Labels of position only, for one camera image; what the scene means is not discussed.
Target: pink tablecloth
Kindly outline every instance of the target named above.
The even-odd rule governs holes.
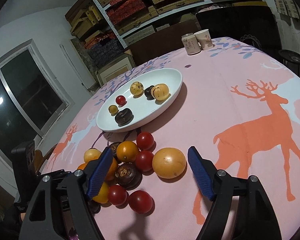
[[[153,134],[157,143],[154,152],[175,147],[186,155],[194,145],[202,157],[232,176],[257,175],[274,207],[282,239],[289,239],[300,226],[300,79],[242,42],[219,38],[214,45],[193,56],[185,49],[176,50],[108,82],[73,120],[68,129],[72,133],[63,135],[44,172],[74,171],[90,147],[102,151],[112,142],[135,140],[135,130],[99,130],[98,110],[111,93],[133,77],[153,69],[176,68],[184,80],[180,94],[163,114],[141,127]],[[102,207],[95,219],[105,239],[196,238],[210,202],[198,194],[189,167],[174,183],[159,179],[155,173],[144,176],[137,189],[153,197],[154,212],[143,216],[129,206]],[[233,217],[234,211],[224,239],[229,238]]]

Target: white plate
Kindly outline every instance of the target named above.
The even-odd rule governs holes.
[[[130,86],[135,81],[141,82],[144,89],[164,83],[169,87],[171,95],[164,102],[147,100],[144,94],[134,98],[130,93]],[[173,103],[180,92],[181,85],[182,74],[174,68],[156,69],[137,76],[125,83],[104,102],[97,115],[97,126],[105,132],[126,132],[141,127],[158,117]],[[111,105],[117,106],[115,99],[120,95],[126,98],[127,103],[119,107],[119,111],[129,108],[134,116],[130,123],[122,127],[115,122],[114,116],[108,110]]]

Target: orange deer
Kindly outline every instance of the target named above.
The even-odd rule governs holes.
[[[226,170],[232,163],[239,161],[239,170],[237,177],[248,178],[248,170],[251,166],[252,156],[259,151],[268,151],[277,145],[281,146],[284,158],[284,171],[287,184],[287,200],[295,200],[295,196],[291,193],[289,178],[289,158],[290,150],[294,152],[300,160],[300,149],[291,138],[293,133],[290,118],[287,112],[280,104],[287,104],[288,100],[273,94],[272,91],[278,88],[269,82],[260,81],[262,87],[257,83],[248,79],[247,89],[252,91],[255,96],[246,95],[238,91],[238,86],[232,87],[231,92],[246,98],[256,98],[260,101],[266,101],[271,110],[271,114],[262,116],[256,120],[244,122],[234,125],[229,129],[216,135],[213,144],[218,143],[219,159],[215,164],[217,169]],[[194,200],[193,214],[197,218],[197,223],[203,224],[205,218],[200,211],[201,193],[198,192]]]
[[[51,158],[50,162],[49,162],[49,165],[50,163],[53,161],[52,163],[52,166],[51,166],[51,171],[52,171],[52,168],[53,168],[53,165],[54,165],[54,162],[56,161],[56,158],[58,157],[58,155],[60,153],[62,153],[63,149],[66,147],[67,143],[69,141],[71,141],[71,138],[72,138],[72,135],[77,131],[77,124],[74,124],[73,126],[71,126],[69,128],[69,130],[66,132],[66,140],[64,142],[61,142],[61,143],[58,143],[56,148],[54,149],[53,153],[54,153],[54,156]]]

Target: red cherry tomato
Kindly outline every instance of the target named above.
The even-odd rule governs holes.
[[[123,106],[126,103],[126,98],[124,96],[117,96],[117,98],[115,99],[115,102],[119,106]]]
[[[129,206],[138,214],[149,212],[152,205],[152,197],[145,191],[137,190],[129,196]]]
[[[127,192],[120,185],[113,185],[108,191],[108,200],[112,205],[120,206],[123,205],[127,200]]]
[[[149,151],[139,152],[136,157],[136,166],[141,171],[150,171],[152,169],[153,153]]]
[[[141,151],[149,150],[154,144],[154,139],[151,133],[142,132],[137,136],[137,145]]]

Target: black stool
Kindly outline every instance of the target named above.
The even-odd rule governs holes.
[[[279,55],[283,58],[283,64],[300,78],[300,54],[281,49]]]

